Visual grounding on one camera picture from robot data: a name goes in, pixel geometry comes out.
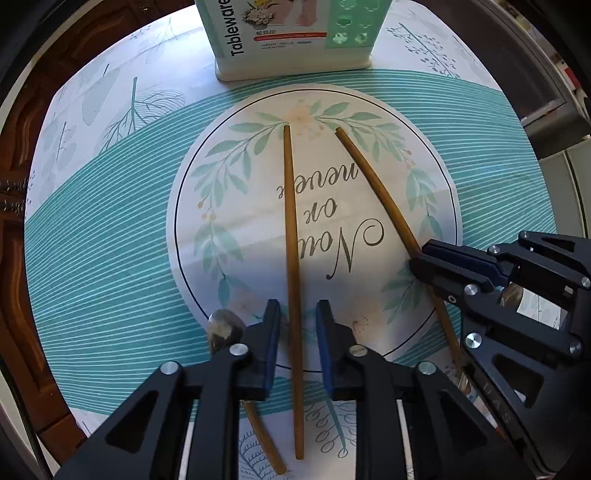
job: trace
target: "bolt head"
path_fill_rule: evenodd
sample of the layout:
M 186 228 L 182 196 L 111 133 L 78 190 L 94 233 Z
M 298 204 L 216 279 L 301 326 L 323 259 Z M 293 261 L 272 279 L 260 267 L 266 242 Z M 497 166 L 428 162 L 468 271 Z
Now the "bolt head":
M 478 293 L 478 285 L 474 285 L 473 283 L 466 285 L 466 287 L 464 288 L 464 293 L 469 297 L 476 295 Z
M 468 335 L 466 335 L 466 339 L 464 340 L 464 343 L 466 344 L 466 346 L 468 348 L 475 349 L 475 348 L 480 347 L 480 345 L 482 344 L 482 337 L 481 337 L 480 333 L 476 333 L 476 332 L 468 333 Z
M 178 370 L 178 363 L 173 361 L 164 362 L 160 365 L 160 371 L 164 375 L 172 375 Z
M 349 348 L 349 353 L 353 356 L 365 356 L 368 354 L 368 350 L 367 347 L 364 347 L 363 345 L 352 345 Z
M 244 343 L 235 343 L 230 347 L 230 353 L 234 356 L 246 355 L 248 353 L 248 347 Z
M 578 340 L 573 340 L 570 342 L 569 350 L 573 357 L 578 358 L 583 353 L 583 345 Z
M 421 362 L 417 365 L 417 370 L 423 375 L 433 375 L 437 371 L 437 367 L 431 362 Z

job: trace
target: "robotic arm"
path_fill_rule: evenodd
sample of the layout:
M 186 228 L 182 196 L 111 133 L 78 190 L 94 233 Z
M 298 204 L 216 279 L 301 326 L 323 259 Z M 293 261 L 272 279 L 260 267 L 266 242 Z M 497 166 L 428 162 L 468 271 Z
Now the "robotic arm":
M 431 240 L 410 268 L 462 311 L 465 373 L 508 441 L 434 364 L 404 367 L 358 345 L 322 300 L 316 328 L 324 386 L 334 400 L 357 402 L 356 479 L 406 480 L 409 462 L 416 480 L 532 480 L 558 471 L 556 480 L 583 478 L 576 475 L 591 463 L 591 241 L 521 232 L 482 252 Z M 510 283 L 566 311 L 560 328 L 501 306 L 500 289 Z M 268 396 L 280 320 L 270 300 L 242 343 L 207 363 L 164 363 L 56 479 L 178 478 L 195 399 L 187 480 L 236 479 L 239 400 Z

